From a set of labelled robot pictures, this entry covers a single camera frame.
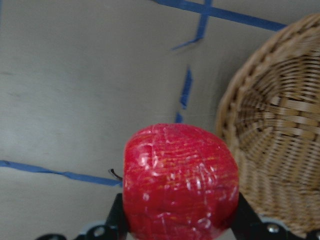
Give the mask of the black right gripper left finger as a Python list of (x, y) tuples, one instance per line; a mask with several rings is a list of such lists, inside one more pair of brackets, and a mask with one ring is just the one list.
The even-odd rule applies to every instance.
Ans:
[(129, 225), (124, 212), (123, 194), (115, 196), (109, 214), (105, 221), (107, 240), (126, 240), (129, 233)]

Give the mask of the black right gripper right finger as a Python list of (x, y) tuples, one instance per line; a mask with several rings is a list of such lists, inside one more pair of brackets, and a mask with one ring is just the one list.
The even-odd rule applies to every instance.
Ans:
[(255, 213), (243, 194), (239, 193), (237, 210), (231, 224), (231, 230), (235, 239), (257, 240), (261, 226), (261, 219)]

